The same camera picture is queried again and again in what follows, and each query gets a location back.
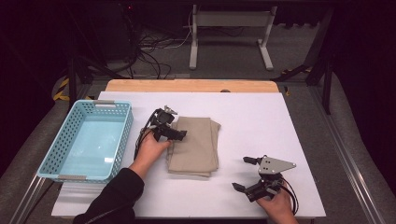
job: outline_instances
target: person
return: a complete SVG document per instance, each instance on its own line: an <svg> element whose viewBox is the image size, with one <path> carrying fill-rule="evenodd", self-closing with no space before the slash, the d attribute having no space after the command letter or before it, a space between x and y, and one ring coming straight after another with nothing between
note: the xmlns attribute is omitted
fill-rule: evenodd
<svg viewBox="0 0 396 224"><path fill-rule="evenodd" d="M144 178L151 165L170 147L172 140L157 142L153 133L146 134L136 159L103 188L84 214L73 219L74 224L89 223L134 223L134 203L143 193ZM281 190L273 200L257 200L268 216L279 224L297 223L291 212L290 196Z"/></svg>

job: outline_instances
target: basket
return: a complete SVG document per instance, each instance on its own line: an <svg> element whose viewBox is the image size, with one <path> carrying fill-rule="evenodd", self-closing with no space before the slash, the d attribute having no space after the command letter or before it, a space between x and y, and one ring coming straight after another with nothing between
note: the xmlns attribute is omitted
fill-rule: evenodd
<svg viewBox="0 0 396 224"><path fill-rule="evenodd" d="M120 170L132 107L121 101L76 101L37 175L56 182L108 183Z"/></svg>

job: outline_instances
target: black jacket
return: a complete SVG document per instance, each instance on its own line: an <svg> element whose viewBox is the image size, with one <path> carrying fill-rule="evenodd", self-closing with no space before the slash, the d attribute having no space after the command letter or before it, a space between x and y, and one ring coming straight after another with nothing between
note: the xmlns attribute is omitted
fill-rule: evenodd
<svg viewBox="0 0 396 224"><path fill-rule="evenodd" d="M93 200L87 212L76 216L73 223L133 223L134 202L142 195L144 186L135 172L121 169Z"/></svg>

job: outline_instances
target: folded cloth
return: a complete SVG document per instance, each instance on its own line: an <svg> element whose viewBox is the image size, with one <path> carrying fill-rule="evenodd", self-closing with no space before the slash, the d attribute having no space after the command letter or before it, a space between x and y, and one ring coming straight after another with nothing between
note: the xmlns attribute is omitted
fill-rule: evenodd
<svg viewBox="0 0 396 224"><path fill-rule="evenodd" d="M179 117L172 128L187 134L167 150L169 173L210 176L219 168L218 123L210 118Z"/></svg>

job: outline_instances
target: beige towel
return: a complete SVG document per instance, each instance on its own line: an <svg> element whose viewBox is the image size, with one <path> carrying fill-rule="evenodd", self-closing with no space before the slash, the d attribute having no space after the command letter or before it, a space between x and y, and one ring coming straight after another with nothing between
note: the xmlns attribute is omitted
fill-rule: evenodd
<svg viewBox="0 0 396 224"><path fill-rule="evenodd" d="M172 128L186 130L187 134L168 148L169 173L210 176L219 168L218 123L210 118L179 117Z"/></svg>

